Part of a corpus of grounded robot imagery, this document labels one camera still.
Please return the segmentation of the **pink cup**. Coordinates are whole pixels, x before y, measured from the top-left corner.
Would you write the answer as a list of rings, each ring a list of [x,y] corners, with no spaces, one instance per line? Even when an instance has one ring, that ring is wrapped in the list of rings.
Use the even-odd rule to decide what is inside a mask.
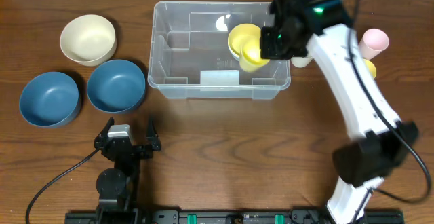
[[[368,29],[359,42],[359,51],[361,55],[371,60],[379,55],[389,46],[388,35],[380,29]]]

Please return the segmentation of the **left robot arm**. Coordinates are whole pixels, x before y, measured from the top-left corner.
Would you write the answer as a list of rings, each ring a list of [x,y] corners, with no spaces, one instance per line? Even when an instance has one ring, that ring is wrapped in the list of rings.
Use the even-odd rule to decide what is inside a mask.
[[[140,161],[151,159],[161,150],[161,141],[150,119],[146,128],[145,143],[134,145],[130,125],[116,125],[110,118],[94,140],[99,150],[114,166],[104,170],[96,180],[98,205],[105,211],[126,211],[136,201]]]

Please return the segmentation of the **yellow small bowl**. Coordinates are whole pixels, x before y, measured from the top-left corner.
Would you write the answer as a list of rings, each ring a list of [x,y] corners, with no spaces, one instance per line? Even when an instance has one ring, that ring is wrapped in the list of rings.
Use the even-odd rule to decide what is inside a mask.
[[[260,27],[254,24],[240,24],[234,27],[227,39],[228,48],[233,58],[239,61],[242,45],[251,37],[260,37]]]

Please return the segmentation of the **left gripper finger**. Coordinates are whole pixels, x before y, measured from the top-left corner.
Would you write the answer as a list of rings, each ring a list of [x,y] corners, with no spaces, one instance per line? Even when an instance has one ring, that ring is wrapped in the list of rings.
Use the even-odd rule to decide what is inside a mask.
[[[112,117],[109,118],[107,121],[105,127],[101,130],[101,132],[98,134],[98,136],[94,139],[94,148],[95,149],[103,149],[106,144],[109,142],[109,130],[110,127],[113,126],[115,123],[114,119]]]
[[[148,125],[146,128],[146,140],[148,144],[151,146],[153,151],[161,150],[161,141],[155,129],[155,125],[152,117],[150,117],[148,120]]]

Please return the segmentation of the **yellow cup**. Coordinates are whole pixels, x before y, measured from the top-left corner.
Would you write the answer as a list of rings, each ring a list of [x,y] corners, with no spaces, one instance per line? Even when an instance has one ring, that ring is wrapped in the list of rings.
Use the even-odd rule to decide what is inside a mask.
[[[365,59],[364,62],[368,68],[368,71],[370,72],[370,75],[372,76],[373,79],[375,79],[377,75],[377,69],[375,65],[370,60],[367,59]]]
[[[269,62],[269,59],[261,57],[259,37],[249,37],[241,45],[239,64],[245,72],[253,73]]]

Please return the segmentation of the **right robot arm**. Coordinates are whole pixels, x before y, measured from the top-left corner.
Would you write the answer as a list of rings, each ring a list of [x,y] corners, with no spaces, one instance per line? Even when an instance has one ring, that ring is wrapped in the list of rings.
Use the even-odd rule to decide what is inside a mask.
[[[341,0],[273,0],[269,11],[274,23],[261,30],[261,56],[311,56],[342,111],[351,142],[333,153],[339,178],[327,209],[335,223],[358,221],[372,192],[405,159],[418,129],[401,121],[378,89]]]

